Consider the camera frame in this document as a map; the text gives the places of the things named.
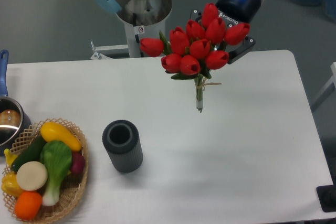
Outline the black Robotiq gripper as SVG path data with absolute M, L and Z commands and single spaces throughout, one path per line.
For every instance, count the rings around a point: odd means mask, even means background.
M 229 18 L 239 22 L 250 23 L 261 7 L 261 0 L 218 0 L 215 5 L 219 11 Z M 202 14 L 200 10 L 193 9 L 190 13 L 190 19 L 201 24 Z M 228 64 L 233 64 L 252 51 L 255 44 L 256 41 L 253 38 L 246 36 L 238 48 L 229 52 Z

